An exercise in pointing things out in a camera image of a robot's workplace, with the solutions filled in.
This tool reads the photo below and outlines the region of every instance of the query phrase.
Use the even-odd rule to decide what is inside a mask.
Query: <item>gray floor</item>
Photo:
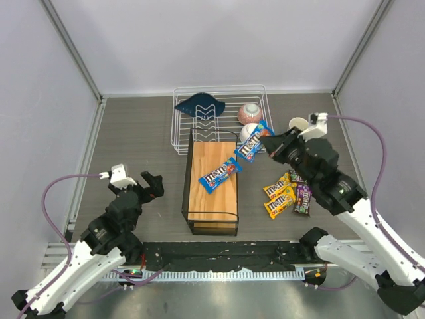
[[[295,116],[307,118],[312,112],[335,113],[330,94],[270,94],[268,96],[274,128],[284,132]],[[143,206],[134,233],[142,241],[225,241],[234,237],[193,236],[181,215],[186,156],[179,156],[170,144],[172,97],[110,98],[100,126],[90,173],[108,171],[126,163],[133,177],[141,171],[162,175],[165,196]],[[341,126],[329,121],[327,139],[339,152],[342,171],[355,177],[355,171]],[[244,169],[238,176],[239,232],[237,240],[296,240],[314,226],[326,229],[339,239],[358,236],[313,200],[311,218],[284,211],[274,221],[263,203],[264,186],[275,183],[289,166],[259,154],[253,164],[239,161]],[[74,241],[91,220],[104,212],[114,198],[103,181],[89,179],[78,214]]]
[[[330,268],[326,285],[338,287],[352,275]],[[88,302],[116,284],[98,283],[81,299]],[[300,282],[170,282],[118,291],[91,305],[76,304],[67,319],[340,319],[401,318],[358,280],[341,292],[306,288]]]

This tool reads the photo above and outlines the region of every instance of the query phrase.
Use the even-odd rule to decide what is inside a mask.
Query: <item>white wall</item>
[[[96,101],[38,1],[2,1],[0,11],[0,317],[15,318],[10,297],[39,280],[49,241],[41,194],[76,173]],[[74,182],[48,196],[63,228]]]
[[[379,0],[54,0],[103,94],[333,89]]]
[[[388,165],[377,208],[425,255],[425,2],[395,1],[340,95],[343,113],[377,125],[388,144]],[[381,149],[373,133],[349,125],[369,193]]]

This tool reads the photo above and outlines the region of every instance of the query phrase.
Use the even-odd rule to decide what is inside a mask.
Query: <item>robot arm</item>
[[[315,200],[362,238],[375,255],[366,255],[347,246],[317,227],[300,242],[319,258],[335,263],[377,290],[380,298],[400,314],[408,314],[425,301],[425,274],[420,269],[425,259],[415,253],[378,214],[379,225],[371,212],[366,192],[337,169],[339,154],[321,138],[326,134],[327,114],[311,114],[310,127],[303,132],[292,128],[279,136],[260,140],[269,156],[288,163],[307,181]],[[414,265],[391,242],[414,255]]]
[[[128,177],[122,164],[100,175],[100,179],[110,180],[108,188],[116,198],[82,233],[66,271],[56,282],[39,296],[41,289],[64,268],[66,259],[35,287],[13,295],[19,310],[36,298],[26,312],[27,318],[64,318],[75,302],[105,274],[124,263],[133,264],[141,256],[143,244],[132,231],[141,215],[141,206],[163,196],[162,177],[154,177],[146,171],[141,173],[149,184],[143,188]]]

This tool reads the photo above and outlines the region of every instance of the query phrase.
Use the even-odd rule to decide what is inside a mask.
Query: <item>dish rack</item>
[[[175,109],[175,106],[190,98],[196,93],[208,93],[217,100],[225,102],[226,108],[220,116],[216,116],[215,105],[206,108],[198,105],[195,108],[195,117],[184,114]],[[267,100],[267,91],[264,85],[233,85],[233,86],[196,86],[176,88],[173,93],[173,116],[171,119],[171,145],[179,155],[186,155],[189,147],[191,128],[213,130],[197,132],[195,142],[225,142],[234,139],[243,125],[238,121],[239,108],[247,103],[254,103],[261,107],[263,119],[269,128],[273,129],[270,107]]]

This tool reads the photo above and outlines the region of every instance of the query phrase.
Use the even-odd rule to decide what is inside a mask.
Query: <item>pink bowl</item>
[[[242,105],[238,111],[238,120],[243,125],[249,123],[260,123],[260,120],[263,118],[261,108],[254,103],[248,103]]]

